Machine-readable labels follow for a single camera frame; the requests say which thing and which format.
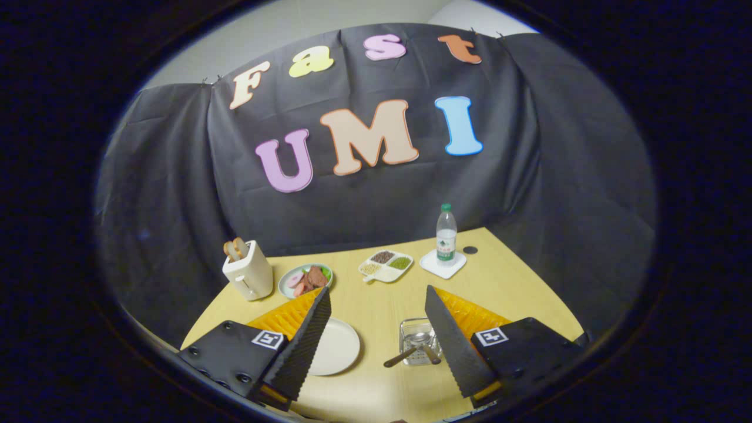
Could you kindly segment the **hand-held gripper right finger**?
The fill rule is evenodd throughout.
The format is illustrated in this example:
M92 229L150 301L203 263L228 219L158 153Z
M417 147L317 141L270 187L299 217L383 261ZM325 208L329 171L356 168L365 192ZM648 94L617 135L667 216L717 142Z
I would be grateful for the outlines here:
M570 339L542 320L511 320L435 286L425 291L429 319L460 393L475 408L534 394L580 356L590 334Z

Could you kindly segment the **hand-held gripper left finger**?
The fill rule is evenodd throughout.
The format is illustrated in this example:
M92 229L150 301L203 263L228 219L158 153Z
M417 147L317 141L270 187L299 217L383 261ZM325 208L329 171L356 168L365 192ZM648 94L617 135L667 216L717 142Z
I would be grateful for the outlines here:
M330 315L330 289L319 287L250 323L226 320L178 356L229 391L287 411Z

